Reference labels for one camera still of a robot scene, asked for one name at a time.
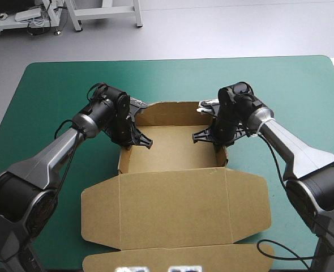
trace cardboard box lid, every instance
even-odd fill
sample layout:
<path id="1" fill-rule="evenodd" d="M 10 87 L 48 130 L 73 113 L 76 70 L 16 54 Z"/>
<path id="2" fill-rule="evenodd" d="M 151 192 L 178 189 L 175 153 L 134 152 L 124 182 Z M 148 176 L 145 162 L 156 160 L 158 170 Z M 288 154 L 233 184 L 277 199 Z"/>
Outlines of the cardboard box lid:
<path id="1" fill-rule="evenodd" d="M 82 193 L 82 237 L 122 250 L 232 244 L 270 225 L 266 180 L 224 167 L 121 174 Z"/>
<path id="2" fill-rule="evenodd" d="M 150 150 L 143 146 L 122 149 L 120 173 L 143 173 L 182 169 L 222 167 L 225 148 L 212 143 L 193 143 L 192 134 L 207 128 L 211 116 L 196 111 L 198 102 L 161 102 L 150 105 L 136 116 L 138 128 L 150 139 Z"/>
<path id="3" fill-rule="evenodd" d="M 268 245 L 262 249 L 274 254 Z M 84 272 L 115 272 L 118 267 L 147 267 L 168 272 L 171 266 L 202 266 L 205 272 L 267 272 L 273 260 L 261 255 L 256 245 L 215 245 L 177 249 L 140 249 L 87 256 Z"/>

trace table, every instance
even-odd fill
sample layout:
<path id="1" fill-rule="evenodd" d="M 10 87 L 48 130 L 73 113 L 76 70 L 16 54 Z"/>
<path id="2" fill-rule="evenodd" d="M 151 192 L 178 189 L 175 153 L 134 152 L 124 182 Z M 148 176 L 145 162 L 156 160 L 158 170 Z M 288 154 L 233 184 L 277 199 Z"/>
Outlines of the table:
<path id="1" fill-rule="evenodd" d="M 34 63 L 27 67 L 0 125 L 0 172 L 50 143 L 60 122 L 87 103 L 85 94 L 96 82 L 108 82 L 152 103 L 211 99 L 220 87 L 242 80 L 275 111 L 279 123 L 313 147 L 334 153 L 334 68 L 327 57 Z M 258 138 L 243 138 L 228 152 L 229 168 L 264 176 L 269 188 L 272 227 L 241 243 L 269 238 L 311 255 L 316 237 L 288 203 L 266 145 Z M 118 157 L 119 147 L 102 134 L 77 150 L 58 209 L 35 241 L 47 268 L 79 269 L 85 256 L 112 250 L 81 238 L 80 194 L 116 175 Z M 280 249 L 276 254 L 287 256 Z M 273 268 L 302 265 L 275 261 Z"/>

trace wire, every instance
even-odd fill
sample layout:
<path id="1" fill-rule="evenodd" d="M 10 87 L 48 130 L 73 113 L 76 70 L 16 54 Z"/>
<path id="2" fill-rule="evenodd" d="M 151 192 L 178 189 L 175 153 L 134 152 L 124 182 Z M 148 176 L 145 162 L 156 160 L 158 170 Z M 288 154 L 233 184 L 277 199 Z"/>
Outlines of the wire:
<path id="1" fill-rule="evenodd" d="M 81 132 L 80 132 L 80 130 L 78 130 L 78 132 L 77 132 L 77 134 L 76 134 L 76 137 L 75 137 L 75 140 L 74 140 L 74 145 L 73 145 L 73 148 L 72 148 L 72 151 L 71 151 L 71 155 L 70 155 L 69 160 L 68 160 L 68 162 L 67 162 L 67 165 L 66 165 L 66 168 L 65 168 L 63 177 L 61 178 L 59 188 L 57 189 L 57 191 L 56 191 L 56 193 L 55 193 L 54 199 L 56 199 L 56 198 L 58 197 L 58 195 L 59 195 L 59 193 L 60 193 L 60 191 L 61 191 L 61 188 L 63 187 L 63 184 L 64 184 L 64 182 L 65 182 L 67 173 L 68 173 L 68 171 L 69 171 L 69 168 L 70 168 L 72 159 L 74 158 L 76 148 L 78 147 L 78 141 L 79 141 L 80 134 L 81 134 Z"/>
<path id="2" fill-rule="evenodd" d="M 92 87 L 90 87 L 89 91 L 87 92 L 87 100 L 89 101 L 89 104 L 91 104 L 92 100 L 97 100 L 97 99 L 93 98 L 93 96 L 92 96 L 92 98 L 89 97 L 90 92 L 92 90 L 94 90 L 95 88 L 98 88 L 98 87 L 101 87 L 101 86 L 106 86 L 107 89 L 108 89 L 108 85 L 105 82 L 99 82 L 99 83 L 94 84 Z"/>
<path id="3" fill-rule="evenodd" d="M 270 255 L 270 254 L 262 251 L 262 249 L 260 248 L 260 244 L 263 243 L 263 242 L 278 245 L 278 246 L 284 248 L 285 250 L 289 251 L 292 255 L 295 256 L 295 258 L 277 257 L 277 256 Z M 290 248 L 288 248 L 287 246 L 285 246 L 283 244 L 280 244 L 276 241 L 269 240 L 269 239 L 261 239 L 260 241 L 258 241 L 256 247 L 258 248 L 258 251 L 262 255 L 264 255 L 265 257 L 276 259 L 276 260 L 281 260 L 281 261 L 296 261 L 296 260 L 299 260 L 304 264 L 304 266 L 308 269 L 308 271 L 311 271 L 311 269 L 309 268 L 309 265 L 304 261 L 304 260 L 310 260 L 310 258 L 306 259 L 306 258 L 300 257 L 298 254 L 296 254 L 294 251 L 292 251 Z"/>

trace white cable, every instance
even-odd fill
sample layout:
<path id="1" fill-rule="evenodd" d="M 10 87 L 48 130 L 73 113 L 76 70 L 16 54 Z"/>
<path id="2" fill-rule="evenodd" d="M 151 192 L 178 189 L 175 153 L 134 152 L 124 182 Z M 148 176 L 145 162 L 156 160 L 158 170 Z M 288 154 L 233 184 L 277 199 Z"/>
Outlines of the white cable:
<path id="1" fill-rule="evenodd" d="M 32 18 L 32 19 L 28 19 L 28 20 L 23 20 L 23 21 L 20 21 L 20 22 L 21 23 L 33 24 L 35 27 L 43 27 L 45 25 L 45 21 L 46 21 L 46 17 L 44 15 L 44 13 L 42 13 L 40 17 Z"/>
<path id="2" fill-rule="evenodd" d="M 257 136 L 259 135 L 259 133 L 260 133 L 260 129 L 262 128 L 262 126 L 263 126 L 266 122 L 271 121 L 271 120 L 274 120 L 274 121 L 275 121 L 275 118 L 270 117 L 270 118 L 266 118 L 264 121 L 262 121 L 262 122 L 260 123 L 258 129 L 256 130 L 256 132 L 255 132 L 253 135 L 251 135 L 251 136 L 252 136 L 252 137 L 257 137 Z"/>

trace open cardboard box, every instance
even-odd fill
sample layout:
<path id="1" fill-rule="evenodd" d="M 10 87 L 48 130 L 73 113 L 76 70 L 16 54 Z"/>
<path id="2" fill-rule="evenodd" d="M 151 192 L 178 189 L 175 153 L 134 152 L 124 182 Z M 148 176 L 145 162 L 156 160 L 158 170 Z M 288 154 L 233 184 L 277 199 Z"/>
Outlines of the open cardboard box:
<path id="1" fill-rule="evenodd" d="M 266 272 L 272 260 L 235 242 L 271 225 L 265 179 L 225 168 L 224 148 L 193 144 L 211 117 L 196 102 L 157 103 L 138 115 L 150 150 L 122 150 L 120 174 L 82 193 L 82 236 L 120 249 L 88 256 L 85 272 L 118 267 L 201 266 L 207 272 Z M 263 249 L 272 254 L 272 248 Z"/>

